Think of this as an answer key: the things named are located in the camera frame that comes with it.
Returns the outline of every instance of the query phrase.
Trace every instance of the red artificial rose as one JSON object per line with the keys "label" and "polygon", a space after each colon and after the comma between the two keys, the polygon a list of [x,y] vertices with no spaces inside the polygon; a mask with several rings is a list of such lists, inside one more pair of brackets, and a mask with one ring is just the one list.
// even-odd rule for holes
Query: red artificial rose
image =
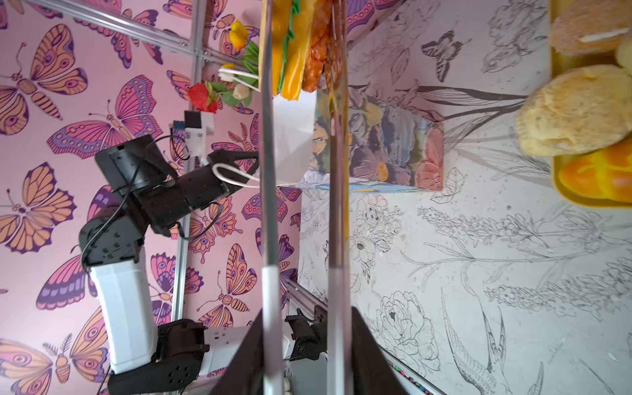
{"label": "red artificial rose", "polygon": [[209,92],[203,83],[198,83],[189,89],[189,99],[198,111],[217,112],[217,93]]}
{"label": "red artificial rose", "polygon": [[206,85],[198,83],[189,88],[189,100],[199,111],[203,111],[209,101],[209,90]]}

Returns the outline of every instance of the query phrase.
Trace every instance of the black mount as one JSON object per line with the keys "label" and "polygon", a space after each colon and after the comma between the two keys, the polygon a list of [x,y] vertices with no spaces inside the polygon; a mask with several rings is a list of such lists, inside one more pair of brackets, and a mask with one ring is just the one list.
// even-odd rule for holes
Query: black mount
{"label": "black mount", "polygon": [[112,374],[107,390],[112,395],[177,391],[197,379],[204,353],[203,324],[178,320],[158,327],[158,347],[152,362],[121,374]]}
{"label": "black mount", "polygon": [[[125,200],[123,210],[88,247],[83,262],[86,267],[132,259],[138,261],[149,226],[155,233],[170,237],[169,230],[182,217],[193,210],[205,209],[211,202],[241,189],[218,179],[213,174],[213,164],[237,167],[236,161],[256,159],[248,172],[253,174],[258,168],[258,152],[218,150],[207,156],[208,165],[178,177],[150,135],[100,151],[95,158],[119,200],[123,201],[128,193],[130,196]],[[225,169],[219,169],[219,172],[240,183],[248,181]],[[79,234],[82,251],[117,208],[101,210],[82,227]]]}

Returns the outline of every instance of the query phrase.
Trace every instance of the purple butterfly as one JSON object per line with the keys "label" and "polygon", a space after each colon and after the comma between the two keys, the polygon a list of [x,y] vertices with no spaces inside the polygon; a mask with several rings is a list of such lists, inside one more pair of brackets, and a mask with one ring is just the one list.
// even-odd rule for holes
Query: purple butterfly
{"label": "purple butterfly", "polygon": [[301,213],[297,212],[293,216],[290,217],[289,225],[296,225],[298,230],[301,230]]}
{"label": "purple butterfly", "polygon": [[98,151],[119,145],[143,135],[156,138],[162,130],[153,115],[156,101],[152,96],[154,83],[137,75],[123,86],[116,98],[116,116],[102,115],[107,121],[82,121],[56,131],[47,141],[55,154],[71,152],[81,159]]}
{"label": "purple butterfly", "polygon": [[[86,3],[95,6],[96,8],[104,8],[108,11],[116,13],[118,15],[123,15],[127,19],[133,19],[137,22],[143,23],[145,25],[149,25],[151,27],[155,26],[156,18],[158,17],[158,11],[154,9],[146,9],[140,14],[134,16],[132,18],[131,9],[126,9],[122,11],[123,4],[120,0],[85,0]],[[123,67],[130,68],[131,66],[131,43],[133,42],[135,46],[138,47],[140,42],[137,39],[131,39],[130,36],[115,32],[114,30],[104,28],[102,26],[97,26],[93,23],[83,21],[81,19],[75,18],[77,23],[81,23],[84,26],[88,26],[92,30],[96,30],[100,34],[106,37],[112,37],[110,40],[114,50],[118,54],[119,59],[123,62]],[[157,47],[153,44],[143,43],[143,46],[149,52],[149,56],[152,57],[154,61],[158,64],[162,64],[162,53],[160,51],[160,47]]]}
{"label": "purple butterfly", "polygon": [[[261,251],[261,228],[255,231],[255,240],[257,241],[257,248],[259,253],[263,255]],[[284,234],[279,239],[279,280],[281,280],[281,308],[285,307],[288,301],[288,280],[298,281],[298,270],[288,269],[289,261],[286,259],[294,252],[294,247],[289,244],[288,235]]]}
{"label": "purple butterfly", "polygon": [[[231,142],[219,142],[213,143],[210,147],[213,150],[227,150],[227,151],[245,151],[245,152],[258,152],[259,151],[259,114],[255,114],[250,124],[250,141],[248,141],[248,129],[246,125],[241,123],[241,136],[236,135],[232,131],[228,131],[228,137],[234,141]],[[255,164],[254,159],[243,159],[237,161],[237,166],[242,167],[245,171]]]}
{"label": "purple butterfly", "polygon": [[[158,299],[152,300],[152,310],[156,325],[171,322],[171,300],[173,299],[173,284],[176,275],[176,257],[168,257],[166,253],[152,255],[151,268],[154,279],[160,289]],[[186,268],[185,293],[194,293],[204,285],[200,273],[190,267]]]}
{"label": "purple butterfly", "polygon": [[[109,185],[103,186],[92,199],[88,221],[99,211],[112,205],[118,206],[119,201]],[[97,288],[81,265],[81,254],[70,258],[46,281],[37,295],[35,305],[39,310],[54,310],[82,300],[85,296],[86,278],[90,295],[97,296]]]}
{"label": "purple butterfly", "polygon": [[[301,196],[302,191],[289,186],[280,186],[277,188],[277,221],[283,222],[288,214],[288,205],[285,200],[295,202]],[[261,193],[250,198],[241,209],[241,213],[245,219],[259,218],[261,220]]]}

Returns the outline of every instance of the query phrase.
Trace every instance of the white arm segment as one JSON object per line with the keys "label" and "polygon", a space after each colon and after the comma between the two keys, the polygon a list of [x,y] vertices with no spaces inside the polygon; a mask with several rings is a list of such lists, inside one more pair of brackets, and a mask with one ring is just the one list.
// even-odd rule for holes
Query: white arm segment
{"label": "white arm segment", "polygon": [[158,329],[145,273],[145,250],[138,263],[125,260],[93,266],[90,278],[99,292],[114,373],[149,363],[158,344]]}
{"label": "white arm segment", "polygon": [[[204,354],[200,376],[206,377],[212,371],[230,365],[249,329],[248,326],[236,328],[208,327],[204,331],[204,343],[210,346],[210,350]],[[292,340],[292,328],[287,322],[283,322],[281,329],[283,330],[283,359],[287,359],[292,355],[295,341]]]}

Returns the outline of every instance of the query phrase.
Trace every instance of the line-drawn flower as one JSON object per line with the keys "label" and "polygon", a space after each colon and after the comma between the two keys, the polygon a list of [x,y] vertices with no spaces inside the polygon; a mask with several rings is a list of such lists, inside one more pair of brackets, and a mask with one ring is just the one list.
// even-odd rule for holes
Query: line-drawn flower
{"label": "line-drawn flower", "polygon": [[376,339],[390,353],[421,376],[427,369],[439,370],[439,350],[432,321],[424,315],[415,294],[397,291],[383,297],[377,320]]}

